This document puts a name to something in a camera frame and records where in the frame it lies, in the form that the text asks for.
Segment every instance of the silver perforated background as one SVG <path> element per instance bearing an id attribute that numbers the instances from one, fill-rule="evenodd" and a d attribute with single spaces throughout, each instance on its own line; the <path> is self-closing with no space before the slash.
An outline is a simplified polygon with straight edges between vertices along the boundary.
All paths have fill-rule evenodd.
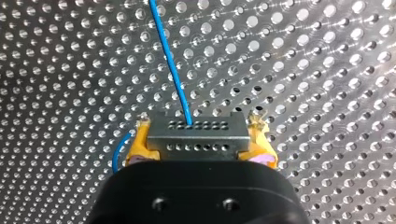
<path id="1" fill-rule="evenodd" d="M 396 221 L 395 0 L 158 5 L 194 116 L 268 111 L 313 223 Z M 180 108 L 147 1 L 2 1 L 1 223 L 83 223 L 138 116 Z"/>

